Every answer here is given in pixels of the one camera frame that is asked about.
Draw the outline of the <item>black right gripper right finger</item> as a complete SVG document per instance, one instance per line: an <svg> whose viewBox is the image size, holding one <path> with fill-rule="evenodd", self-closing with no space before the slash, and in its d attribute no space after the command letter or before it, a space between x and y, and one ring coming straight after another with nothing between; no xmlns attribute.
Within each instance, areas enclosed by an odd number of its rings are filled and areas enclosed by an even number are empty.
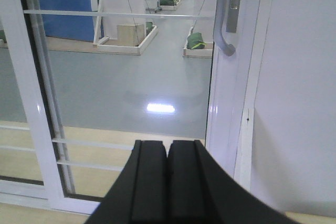
<svg viewBox="0 0 336 224"><path fill-rule="evenodd" d="M169 223L294 223L237 184L199 140L173 141Z"/></svg>

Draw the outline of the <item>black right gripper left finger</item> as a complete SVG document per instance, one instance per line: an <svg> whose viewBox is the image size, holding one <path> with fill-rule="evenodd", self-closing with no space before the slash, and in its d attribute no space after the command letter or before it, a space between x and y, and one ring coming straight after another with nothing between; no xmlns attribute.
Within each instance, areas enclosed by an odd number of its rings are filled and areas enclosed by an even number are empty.
<svg viewBox="0 0 336 224"><path fill-rule="evenodd" d="M166 150L137 140L119 177L86 223L165 223Z"/></svg>

